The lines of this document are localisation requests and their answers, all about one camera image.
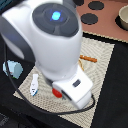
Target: robotic arm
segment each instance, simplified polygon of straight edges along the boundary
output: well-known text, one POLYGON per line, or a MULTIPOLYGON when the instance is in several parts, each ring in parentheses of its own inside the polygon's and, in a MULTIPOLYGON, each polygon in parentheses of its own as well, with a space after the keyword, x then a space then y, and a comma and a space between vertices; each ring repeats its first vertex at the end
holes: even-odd
POLYGON ((0 16, 0 32, 15 55, 35 63, 46 83, 82 109, 93 83, 78 65, 83 32, 75 8, 72 0, 26 0, 0 16))

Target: wire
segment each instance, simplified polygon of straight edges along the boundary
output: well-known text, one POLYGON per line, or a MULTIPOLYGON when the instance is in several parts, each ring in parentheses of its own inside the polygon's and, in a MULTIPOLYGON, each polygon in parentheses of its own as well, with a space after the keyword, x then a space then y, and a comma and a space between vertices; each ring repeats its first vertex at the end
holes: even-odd
POLYGON ((37 110, 38 112, 41 113, 45 113, 45 114, 50 114, 50 115, 65 115, 65 114, 74 114, 74 113, 80 113, 80 112, 84 112, 84 111, 88 111, 90 110, 92 107, 94 107, 95 105, 95 98, 94 95, 92 94, 91 98, 93 99, 93 104, 90 105, 87 108, 84 108, 82 110, 76 110, 76 111, 69 111, 69 112, 59 112, 59 113, 53 113, 53 112, 48 112, 46 110, 42 110, 36 106, 34 106, 31 102, 28 101, 28 99, 20 92, 20 90, 17 88, 16 84, 14 83, 14 81, 11 78, 11 75, 9 73, 9 67, 8 67, 8 63, 7 63, 7 45, 6 43, 4 43, 4 60, 5 60, 5 66, 6 66, 6 70, 7 70, 7 74, 8 77, 13 85, 13 87, 15 88, 15 90, 18 92, 18 94, 24 99, 24 101, 26 101, 27 104, 29 104, 32 108, 34 108, 35 110, 37 110))

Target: beige mat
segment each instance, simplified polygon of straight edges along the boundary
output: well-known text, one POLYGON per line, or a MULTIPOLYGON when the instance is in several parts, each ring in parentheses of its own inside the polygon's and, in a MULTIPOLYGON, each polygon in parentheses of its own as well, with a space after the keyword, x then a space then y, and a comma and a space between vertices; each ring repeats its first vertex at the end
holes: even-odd
MULTIPOLYGON (((113 44, 83 38, 81 55, 96 58, 98 60, 97 63, 81 60, 84 65, 84 71, 94 83, 92 93, 95 96, 96 105, 89 111, 71 115, 62 115, 60 116, 61 118, 64 118, 83 128, 90 128, 113 48, 113 44)), ((28 74, 19 89, 31 103, 47 111, 65 112, 75 110, 68 100, 58 99, 52 94, 51 87, 45 83, 42 74, 36 67, 34 67, 28 74), (39 91, 33 97, 30 95, 29 89, 34 73, 39 74, 39 91)), ((21 98, 17 92, 15 92, 14 96, 21 98)))

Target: red object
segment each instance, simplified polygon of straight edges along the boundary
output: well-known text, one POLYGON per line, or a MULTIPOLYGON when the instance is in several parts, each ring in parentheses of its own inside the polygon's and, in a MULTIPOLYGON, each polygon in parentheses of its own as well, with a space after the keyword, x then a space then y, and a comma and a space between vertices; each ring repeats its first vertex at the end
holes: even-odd
POLYGON ((57 98, 61 98, 62 97, 62 94, 59 92, 59 91, 57 91, 56 89, 52 89, 52 93, 57 97, 57 98))

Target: dark table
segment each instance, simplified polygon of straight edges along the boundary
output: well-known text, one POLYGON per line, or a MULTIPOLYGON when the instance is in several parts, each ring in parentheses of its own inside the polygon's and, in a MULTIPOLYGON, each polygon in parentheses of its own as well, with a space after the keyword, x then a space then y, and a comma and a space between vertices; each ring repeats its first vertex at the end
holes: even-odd
MULTIPOLYGON (((83 36, 115 44, 91 128, 128 128, 128 44, 85 33, 83 36)), ((37 124, 42 122, 53 128, 80 128, 59 116, 41 114, 25 101, 13 96, 15 89, 2 69, 3 48, 4 41, 0 37, 0 112, 12 116, 13 114, 8 111, 12 110, 32 117, 37 124)), ((21 63, 24 71, 18 80, 14 80, 17 86, 20 86, 34 65, 19 59, 9 49, 7 60, 21 63)))

